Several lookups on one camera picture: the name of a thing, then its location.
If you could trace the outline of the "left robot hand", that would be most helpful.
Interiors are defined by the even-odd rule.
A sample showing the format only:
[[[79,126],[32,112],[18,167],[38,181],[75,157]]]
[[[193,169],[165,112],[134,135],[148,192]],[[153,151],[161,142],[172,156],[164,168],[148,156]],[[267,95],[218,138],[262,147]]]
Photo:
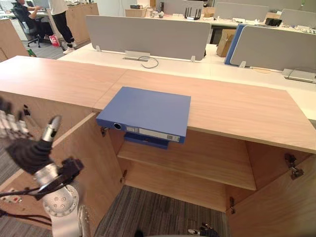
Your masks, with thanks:
[[[12,140],[6,148],[13,161],[29,174],[35,174],[52,163],[49,155],[61,124],[61,116],[54,116],[44,129],[39,140],[35,140],[22,118],[15,119],[12,104],[0,99],[0,137]]]

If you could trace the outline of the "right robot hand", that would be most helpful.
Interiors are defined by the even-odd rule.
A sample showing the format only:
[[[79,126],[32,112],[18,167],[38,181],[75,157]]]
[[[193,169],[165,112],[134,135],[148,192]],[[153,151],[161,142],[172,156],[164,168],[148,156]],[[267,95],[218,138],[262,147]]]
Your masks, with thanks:
[[[199,229],[188,229],[188,233],[195,236],[219,237],[219,234],[208,223],[202,223]]]

